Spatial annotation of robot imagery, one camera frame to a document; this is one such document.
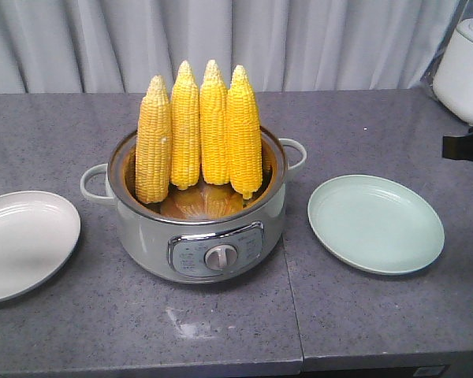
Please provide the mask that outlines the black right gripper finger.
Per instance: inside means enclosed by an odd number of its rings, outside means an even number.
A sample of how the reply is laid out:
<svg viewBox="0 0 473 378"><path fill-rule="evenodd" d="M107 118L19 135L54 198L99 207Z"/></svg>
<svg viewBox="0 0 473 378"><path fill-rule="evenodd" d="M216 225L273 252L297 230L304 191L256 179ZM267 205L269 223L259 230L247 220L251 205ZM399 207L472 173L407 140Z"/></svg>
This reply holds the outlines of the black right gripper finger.
<svg viewBox="0 0 473 378"><path fill-rule="evenodd" d="M451 160L473 161L473 127L463 136L442 138L442 157Z"/></svg>

